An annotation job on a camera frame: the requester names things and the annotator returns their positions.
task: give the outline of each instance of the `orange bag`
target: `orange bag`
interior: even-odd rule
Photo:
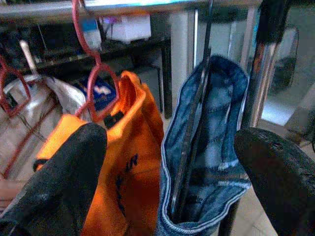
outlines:
[[[121,98],[111,115],[121,111],[124,116],[107,131],[105,161],[84,236],[152,235],[156,226],[162,120],[149,88],[135,74],[123,72],[119,88]],[[85,123],[64,115],[37,158],[49,159]]]

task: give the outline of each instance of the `denim jeans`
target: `denim jeans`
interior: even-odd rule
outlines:
[[[251,185],[233,147],[249,79],[240,66],[220,56],[211,57],[211,64],[209,94],[198,106],[193,124],[194,132],[201,119],[203,127],[179,224],[169,218],[171,188],[202,64],[181,87],[176,111],[162,142],[157,236],[210,235]]]

